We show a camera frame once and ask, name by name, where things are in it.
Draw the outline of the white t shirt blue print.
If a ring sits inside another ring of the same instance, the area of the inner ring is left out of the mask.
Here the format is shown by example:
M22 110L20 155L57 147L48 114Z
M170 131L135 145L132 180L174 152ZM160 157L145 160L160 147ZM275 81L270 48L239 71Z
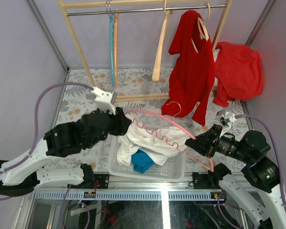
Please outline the white t shirt blue print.
M177 127L160 128L153 134L132 123L125 135L118 137L120 147L117 151L119 165L129 166L131 157L138 150L145 152L151 160L162 166L170 157L186 149L189 136Z

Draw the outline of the pink wavy hanger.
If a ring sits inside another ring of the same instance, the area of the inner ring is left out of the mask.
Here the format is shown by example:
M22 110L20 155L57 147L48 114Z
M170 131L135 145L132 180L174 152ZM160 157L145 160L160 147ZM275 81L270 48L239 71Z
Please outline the pink wavy hanger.
M174 121L174 119L169 119L167 117L165 117L164 115L161 115L161 114L157 114L157 113L154 113L154 112L151 112L151 111L145 111L145 110L130 110L130 111L126 111L124 112L124 114L130 114L130 113L144 113L144 114L149 114L149 115L153 115L153 116L157 116L171 124L173 124L174 126L178 127L180 130L182 130L183 132L185 132L191 140L195 140L196 138L189 132L187 131L185 128L183 128L181 125L179 125L178 123L176 123ZM181 152L181 153L185 153L190 159L192 159L193 161L196 161L198 162L201 166L203 166L204 168L206 168L207 170L211 171L211 172L214 172L214 162L211 158L208 158L209 160L209 163L210 163L210 167L207 167L206 165L204 165L202 163L202 157L201 156L196 156L196 157L191 157L190 156L190 151L189 149L184 149L184 150L181 150L179 148L179 144L177 142L173 142L172 144L169 143L169 139L167 136L163 135L162 137L159 137L157 131L153 130L152 132L149 132L146 128L146 125L142 124L142 125L139 125L139 121L137 119L133 119L133 121L136 123L136 125L140 128L140 129L143 129L145 130L148 134L150 135L153 135L155 136L157 139L159 139L160 141L164 141L166 142L167 145L171 146L171 147L176 147L176 149Z

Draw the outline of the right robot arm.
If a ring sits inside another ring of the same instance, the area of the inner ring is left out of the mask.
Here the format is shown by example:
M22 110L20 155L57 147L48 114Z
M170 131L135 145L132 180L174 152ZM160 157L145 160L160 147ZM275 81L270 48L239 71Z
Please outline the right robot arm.
M239 184L231 170L223 163L214 166L204 177L205 184L228 193L251 219L256 229L286 229L286 198L278 166L266 155L271 149L263 133L250 130L240 141L232 133L225 133L220 125L189 138L185 145L202 156L212 158L215 153L245 163L241 170L248 183L256 188L263 201L260 204Z

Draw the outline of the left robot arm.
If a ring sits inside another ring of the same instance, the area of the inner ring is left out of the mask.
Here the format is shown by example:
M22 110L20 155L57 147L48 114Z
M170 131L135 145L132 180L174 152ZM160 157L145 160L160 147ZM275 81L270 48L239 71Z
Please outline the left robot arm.
M55 126L33 147L33 151L12 161L0 160L0 195L19 197L41 187L95 188L94 173L88 164L69 169L48 169L45 166L91 149L108 135L125 135L131 123L123 109L117 107L114 114L97 109L76 122Z

